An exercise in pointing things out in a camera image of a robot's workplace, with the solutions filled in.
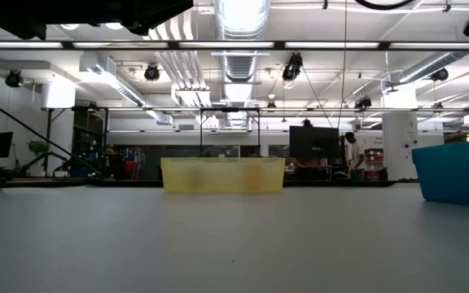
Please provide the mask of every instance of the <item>wire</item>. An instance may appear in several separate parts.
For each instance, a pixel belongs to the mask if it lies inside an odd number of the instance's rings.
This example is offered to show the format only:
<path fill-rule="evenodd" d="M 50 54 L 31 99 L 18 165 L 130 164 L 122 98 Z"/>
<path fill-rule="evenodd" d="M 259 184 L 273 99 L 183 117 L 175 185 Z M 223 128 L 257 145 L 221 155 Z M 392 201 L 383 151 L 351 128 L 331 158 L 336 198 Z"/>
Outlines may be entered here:
<path fill-rule="evenodd" d="M 307 77 L 307 81 L 309 82 L 310 89 L 313 91 L 314 97 L 316 98 L 316 101 L 318 101 L 319 107 L 323 111 L 323 115 L 325 116 L 325 118 L 327 118 L 327 121 L 329 121 L 329 125 L 331 126 L 331 128 L 334 128 L 332 126 L 331 120 L 329 119 L 329 117 L 327 116 L 327 113 L 325 112 L 325 109 L 323 108 L 323 105 L 319 101 L 318 95 L 316 94 L 316 91 L 314 90 L 313 84 L 310 82 L 310 78 L 309 78 L 309 75 L 307 74 L 307 71 L 305 70 L 305 68 L 303 66 L 302 66 L 302 68 L 303 68 L 303 71 L 305 73 L 305 77 Z"/>
<path fill-rule="evenodd" d="M 372 9 L 372 10 L 379 10 L 379 11 L 389 11 L 389 10 L 394 10 L 399 7 L 403 7 L 404 5 L 408 5 L 412 3 L 414 0 L 405 0 L 399 3 L 391 4 L 391 5 L 379 5 L 379 4 L 374 4 L 370 3 L 367 0 L 356 0 L 356 2 L 366 8 Z"/>
<path fill-rule="evenodd" d="M 344 47 L 343 47 L 343 80 L 341 83 L 341 103 L 340 103 L 340 114 L 338 115 L 338 129 L 340 128 L 341 122 L 341 111 L 343 111 L 343 102 L 345 100 L 345 68 L 347 67 L 347 24 L 348 24 L 348 11 L 347 11 L 348 0 L 345 0 L 345 24 L 344 24 Z"/>

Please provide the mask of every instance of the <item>table surface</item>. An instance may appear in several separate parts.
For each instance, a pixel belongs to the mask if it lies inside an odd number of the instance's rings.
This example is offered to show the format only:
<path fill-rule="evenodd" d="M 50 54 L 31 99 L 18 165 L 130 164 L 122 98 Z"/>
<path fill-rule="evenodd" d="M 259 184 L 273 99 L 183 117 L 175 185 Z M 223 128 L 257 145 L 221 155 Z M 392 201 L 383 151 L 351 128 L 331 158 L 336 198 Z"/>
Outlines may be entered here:
<path fill-rule="evenodd" d="M 414 183 L 5 189 L 0 292 L 469 292 L 469 207 Z"/>

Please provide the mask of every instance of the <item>person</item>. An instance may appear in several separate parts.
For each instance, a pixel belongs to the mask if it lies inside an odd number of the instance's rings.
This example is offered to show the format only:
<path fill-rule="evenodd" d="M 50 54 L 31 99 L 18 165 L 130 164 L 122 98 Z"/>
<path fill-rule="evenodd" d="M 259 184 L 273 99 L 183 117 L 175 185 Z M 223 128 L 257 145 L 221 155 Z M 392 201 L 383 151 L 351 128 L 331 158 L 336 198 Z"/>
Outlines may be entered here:
<path fill-rule="evenodd" d="M 313 124 L 310 123 L 309 119 L 303 120 L 303 127 L 313 127 Z"/>
<path fill-rule="evenodd" d="M 106 148 L 106 157 L 107 161 L 103 175 L 106 178 L 113 178 L 115 180 L 127 180 L 125 158 L 119 156 L 119 151 L 115 147 L 109 146 Z"/>
<path fill-rule="evenodd" d="M 354 133 L 346 133 L 345 139 L 350 143 L 350 176 L 353 180 L 359 181 L 363 179 L 363 171 L 365 170 L 365 153 L 362 146 L 357 142 Z"/>

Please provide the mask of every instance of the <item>white column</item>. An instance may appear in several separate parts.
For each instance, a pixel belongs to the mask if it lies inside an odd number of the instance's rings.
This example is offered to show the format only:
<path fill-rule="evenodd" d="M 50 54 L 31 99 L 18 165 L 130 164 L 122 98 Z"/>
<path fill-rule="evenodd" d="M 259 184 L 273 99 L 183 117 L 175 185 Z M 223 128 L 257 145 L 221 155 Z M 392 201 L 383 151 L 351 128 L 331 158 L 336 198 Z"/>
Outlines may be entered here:
<path fill-rule="evenodd" d="M 43 85 L 43 107 L 73 107 L 75 105 L 75 92 L 75 85 L 70 82 L 54 82 Z M 56 117 L 57 114 L 59 114 L 59 112 L 54 112 L 52 118 Z M 59 144 L 65 150 L 72 151 L 72 136 L 73 112 L 65 111 L 51 123 L 50 140 Z M 50 151 L 69 159 L 69 156 L 57 147 L 50 146 Z M 48 173 L 52 174 L 54 169 L 61 164 L 61 159 L 52 156 L 49 157 Z"/>
<path fill-rule="evenodd" d="M 394 93 L 384 95 L 384 107 L 416 108 L 415 88 L 403 85 Z M 383 137 L 388 180 L 415 179 L 417 173 L 412 162 L 412 150 L 418 143 L 416 112 L 390 112 L 383 114 Z"/>

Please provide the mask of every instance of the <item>yellow translucent container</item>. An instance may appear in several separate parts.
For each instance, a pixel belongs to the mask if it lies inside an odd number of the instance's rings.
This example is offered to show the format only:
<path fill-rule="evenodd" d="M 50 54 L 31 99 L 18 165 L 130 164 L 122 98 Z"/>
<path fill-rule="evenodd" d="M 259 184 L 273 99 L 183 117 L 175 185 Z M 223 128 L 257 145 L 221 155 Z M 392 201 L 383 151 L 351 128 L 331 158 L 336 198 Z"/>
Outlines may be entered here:
<path fill-rule="evenodd" d="M 284 158 L 162 158 L 170 193 L 277 193 Z"/>

